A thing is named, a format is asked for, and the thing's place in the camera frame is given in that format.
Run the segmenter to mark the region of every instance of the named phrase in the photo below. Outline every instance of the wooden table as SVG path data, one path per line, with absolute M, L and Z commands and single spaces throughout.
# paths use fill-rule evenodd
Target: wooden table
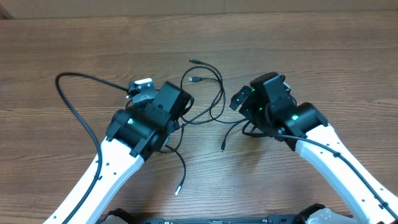
M 229 99 L 262 73 L 287 76 L 299 103 L 312 102 L 347 148 L 398 194 L 398 13 L 319 12 L 222 16 L 0 21 L 0 222 L 42 223 L 95 156 L 54 78 L 81 72 L 127 86 L 152 77 L 179 84 L 196 58 L 218 67 Z M 195 71 L 192 75 L 210 77 Z M 64 78 L 62 88 L 99 139 L 123 92 Z M 186 83 L 187 117 L 208 107 L 215 83 Z M 227 109 L 225 121 L 241 118 Z M 121 207 L 152 217 L 260 217 L 315 203 L 350 213 L 323 177 L 284 143 L 251 139 L 230 125 L 187 126 L 181 155 L 154 154 L 117 193 Z M 179 133 L 172 136 L 176 145 Z

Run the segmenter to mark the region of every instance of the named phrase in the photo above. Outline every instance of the usb connector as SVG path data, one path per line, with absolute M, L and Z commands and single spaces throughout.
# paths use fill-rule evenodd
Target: usb connector
M 177 187 L 177 189 L 175 190 L 175 195 L 178 195 L 178 193 L 180 193 L 180 191 L 181 191 L 181 188 L 182 188 L 182 184 L 180 184 L 178 187 Z
M 188 79 L 190 82 L 200 82 L 203 80 L 202 77 L 191 77 Z

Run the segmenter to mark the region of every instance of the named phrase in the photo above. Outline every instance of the wall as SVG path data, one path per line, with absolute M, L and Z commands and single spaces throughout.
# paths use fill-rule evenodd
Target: wall
M 0 4 L 15 19 L 398 8 L 398 0 L 0 0 Z
M 7 12 L 7 10 L 1 5 L 0 1 L 0 19 L 11 19 L 12 16 Z

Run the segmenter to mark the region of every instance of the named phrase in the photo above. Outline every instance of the black cable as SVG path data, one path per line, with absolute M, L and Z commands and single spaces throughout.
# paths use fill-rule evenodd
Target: black cable
M 70 214 L 67 216 L 67 218 L 62 222 L 64 224 L 64 223 L 68 223 L 70 221 L 70 219 L 74 216 L 74 214 L 76 214 L 76 212 L 79 210 L 81 205 L 83 205 L 84 201 L 87 199 L 88 195 L 93 190 L 95 183 L 97 182 L 98 178 L 100 177 L 101 167 L 102 167 L 102 152 L 101 152 L 100 143 L 98 142 L 98 139 L 96 138 L 94 132 L 88 126 L 86 121 L 84 121 L 84 119 L 77 113 L 77 111 L 74 109 L 72 104 L 68 101 L 67 97 L 64 95 L 63 91 L 61 90 L 61 88 L 60 88 L 60 78 L 63 77 L 63 76 L 75 76 L 75 77 L 89 78 L 89 79 L 95 80 L 97 82 L 103 83 L 105 85 L 109 85 L 111 87 L 115 87 L 115 88 L 118 88 L 120 90 L 124 90 L 125 92 L 128 92 L 128 89 L 127 88 L 123 88 L 123 87 L 118 86 L 118 85 L 115 85 L 113 83 L 107 82 L 105 80 L 102 80 L 102 79 L 99 79 L 99 78 L 95 78 L 95 77 L 92 77 L 92 76 L 89 76 L 89 75 L 85 75 L 85 74 L 80 74 L 80 73 L 67 72 L 67 73 L 61 73 L 61 74 L 57 75 L 57 77 L 55 77 L 55 86 L 57 87 L 58 94 L 61 96 L 63 102 L 66 104 L 66 106 L 69 108 L 69 110 L 73 113 L 73 115 L 75 115 L 76 119 L 86 129 L 87 133 L 92 138 L 92 140 L 93 140 L 93 142 L 95 144 L 97 153 L 98 153 L 98 167 L 97 167 L 97 171 L 95 172 L 94 179 L 91 182 L 90 186 L 88 187 L 88 189 L 87 189 L 86 193 L 84 194 L 84 196 L 82 196 L 80 201 L 77 203 L 76 207 L 70 212 Z
M 369 189 L 369 191 L 374 195 L 374 197 L 380 202 L 381 207 L 385 208 L 395 218 L 395 220 L 398 220 L 398 215 L 395 214 L 394 211 L 391 210 L 388 203 L 386 203 L 380 197 L 380 195 L 372 188 L 372 186 L 369 184 L 369 182 L 362 176 L 362 174 L 355 168 L 355 166 L 352 165 L 352 163 L 350 163 L 345 157 L 343 157 L 341 155 L 341 153 L 339 153 L 339 152 L 337 152 L 319 142 L 313 141 L 311 139 L 300 138 L 300 137 L 290 136 L 290 135 L 286 135 L 286 134 L 268 134 L 268 136 L 272 137 L 272 138 L 288 138 L 288 139 L 295 139 L 298 141 L 305 141 L 305 142 L 314 144 L 316 146 L 319 146 L 319 147 L 331 152 L 335 157 L 339 157 L 359 177 L 359 179 L 362 181 L 362 183 Z
M 242 127 L 242 134 L 250 136 L 252 138 L 263 138 L 263 137 L 267 137 L 268 135 L 264 134 L 264 133 L 253 133 L 253 131 L 257 128 L 257 127 L 253 127 L 252 130 L 250 131 L 250 133 L 245 132 L 246 128 L 249 126 L 251 122 L 248 121 L 246 124 L 244 124 L 244 126 Z
M 181 82 L 180 82 L 180 88 L 181 89 L 183 89 L 182 84 L 183 84 L 183 80 L 184 80 L 185 76 L 189 72 L 194 70 L 194 69 L 202 68 L 202 69 L 209 70 L 216 78 L 191 77 L 190 81 L 191 82 L 200 82 L 200 81 L 203 81 L 203 80 L 209 80 L 209 81 L 218 82 L 218 84 L 220 85 L 220 90 L 217 93 L 217 95 L 216 95 L 215 99 L 213 100 L 213 102 L 211 102 L 211 105 L 210 105 L 209 108 L 207 108 L 205 111 L 201 112 L 200 114 L 196 115 L 191 120 L 187 120 L 184 117 L 182 117 L 183 121 L 185 121 L 187 124 L 204 124 L 204 123 L 208 123 L 208 122 L 211 122 L 211 121 L 217 121 L 217 122 L 223 123 L 223 124 L 234 124 L 234 123 L 238 122 L 238 121 L 227 122 L 227 121 L 220 121 L 220 120 L 217 119 L 224 113 L 225 102 L 226 102 L 225 89 L 224 89 L 224 86 L 223 86 L 223 76 L 221 75 L 220 71 L 216 67 L 210 65 L 209 63 L 201 62 L 201 61 L 195 60 L 195 59 L 190 59 L 190 62 L 199 64 L 199 65 L 196 65 L 196 66 L 193 66 L 193 67 L 189 68 L 182 75 Z M 212 115 L 212 113 L 211 113 L 211 110 L 221 101 L 221 99 L 223 100 L 223 106 L 221 108 L 220 113 L 217 116 L 214 117 Z M 199 118 L 200 116 L 204 115 L 207 112 L 209 112 L 209 115 L 210 115 L 211 119 L 204 120 L 204 121 L 199 121 L 199 122 L 193 122 L 194 120 L 196 120 L 197 118 Z
M 185 165 L 184 159 L 182 159 L 182 156 L 180 155 L 180 153 L 177 152 L 177 150 L 174 150 L 174 152 L 180 158 L 183 168 L 184 168 L 184 176 L 182 177 L 180 184 L 178 185 L 177 189 L 175 190 L 175 195 L 178 195 L 178 193 L 180 193 L 180 191 L 181 191 L 182 185 L 184 184 L 185 176 L 187 175 L 187 166 Z
M 181 126 L 181 137 L 180 137 L 180 142 L 178 143 L 178 145 L 177 145 L 175 148 L 172 148 L 172 147 L 169 146 L 169 145 L 165 145 L 165 147 L 166 147 L 167 149 L 170 149 L 170 151 L 159 151 L 159 153 L 170 154 L 170 153 L 173 153 L 173 152 L 177 151 L 177 149 L 179 149 L 179 147 L 180 147 L 180 145 L 181 145 L 181 142 L 182 142 L 183 135 L 184 135 L 185 125 L 186 125 L 186 124 L 182 124 L 182 126 Z
M 293 100 L 294 100 L 294 105 L 297 107 L 297 100 L 296 100 L 296 98 L 294 98 L 292 95 L 291 95 L 290 97 L 293 98 Z
M 225 134 L 225 137 L 224 137 L 224 141 L 223 141 L 223 143 L 221 144 L 221 152 L 224 152 L 224 150 L 225 150 L 226 138 L 227 138 L 228 134 L 232 131 L 233 128 L 235 128 L 238 124 L 242 123 L 243 121 L 247 121 L 247 119 L 242 119 L 242 120 L 240 120 L 240 121 L 237 121 L 237 122 L 234 123 L 234 125 L 232 125 L 232 126 L 230 127 L 230 129 L 227 131 L 227 133 Z
M 126 103 L 126 109 L 129 107 L 129 104 L 132 102 L 132 98 L 131 99 L 129 99 L 128 101 L 127 101 L 127 103 Z

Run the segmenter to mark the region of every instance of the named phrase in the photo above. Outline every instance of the cable connector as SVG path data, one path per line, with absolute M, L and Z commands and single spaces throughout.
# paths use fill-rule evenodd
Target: cable connector
M 205 62 L 202 62 L 202 61 L 199 61 L 199 60 L 196 60 L 196 59 L 190 59 L 189 61 L 192 62 L 192 63 L 195 63 L 195 64 L 199 64 L 199 65 L 205 64 Z
M 221 152 L 224 152 L 226 145 L 226 139 L 224 139 L 223 143 L 221 144 Z
M 188 79 L 190 82 L 200 82 L 203 80 L 202 77 L 191 77 Z
M 178 187 L 177 187 L 177 189 L 175 190 L 175 195 L 178 195 L 178 193 L 180 193 L 180 191 L 181 191 L 181 188 L 182 188 L 182 184 L 180 184 L 180 185 L 178 185 Z

